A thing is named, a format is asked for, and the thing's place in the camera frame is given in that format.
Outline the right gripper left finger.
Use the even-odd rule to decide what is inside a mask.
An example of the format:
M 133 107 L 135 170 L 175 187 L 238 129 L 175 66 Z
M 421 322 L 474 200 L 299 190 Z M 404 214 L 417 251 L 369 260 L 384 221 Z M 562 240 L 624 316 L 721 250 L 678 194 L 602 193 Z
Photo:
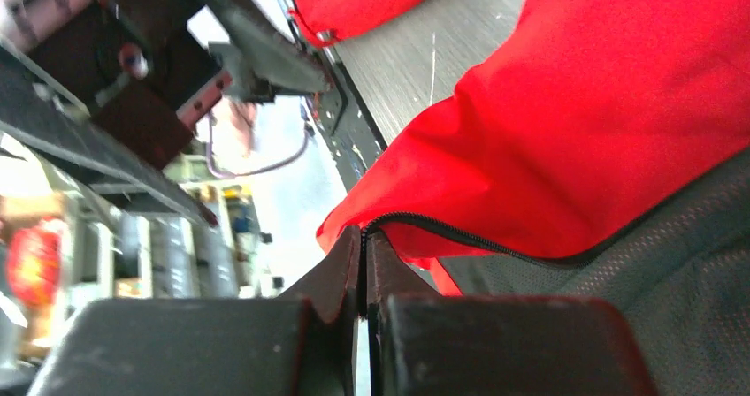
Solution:
M 360 231 L 281 295 L 102 299 L 77 312 L 33 395 L 351 395 Z

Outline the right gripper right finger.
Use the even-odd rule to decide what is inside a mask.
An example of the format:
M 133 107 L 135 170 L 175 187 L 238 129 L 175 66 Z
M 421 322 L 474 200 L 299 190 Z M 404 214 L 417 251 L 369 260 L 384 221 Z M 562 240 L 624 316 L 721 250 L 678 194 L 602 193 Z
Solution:
M 376 395 L 654 395 L 623 316 L 600 299 L 443 296 L 381 232 L 363 235 Z

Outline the red zip jacket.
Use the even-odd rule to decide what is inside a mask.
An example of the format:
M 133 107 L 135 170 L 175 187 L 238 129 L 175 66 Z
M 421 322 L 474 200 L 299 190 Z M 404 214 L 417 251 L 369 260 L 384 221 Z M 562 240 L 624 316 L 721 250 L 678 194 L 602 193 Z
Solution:
M 524 0 L 318 228 L 443 296 L 600 299 L 657 392 L 749 392 L 749 0 Z

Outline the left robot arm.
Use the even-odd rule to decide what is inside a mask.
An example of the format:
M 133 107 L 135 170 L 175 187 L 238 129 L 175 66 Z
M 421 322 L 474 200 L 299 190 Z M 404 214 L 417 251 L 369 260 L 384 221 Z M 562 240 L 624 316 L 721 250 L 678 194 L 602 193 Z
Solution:
M 226 95 L 332 85 L 254 0 L 1 0 L 1 130 L 120 209 L 215 224 L 163 173 Z

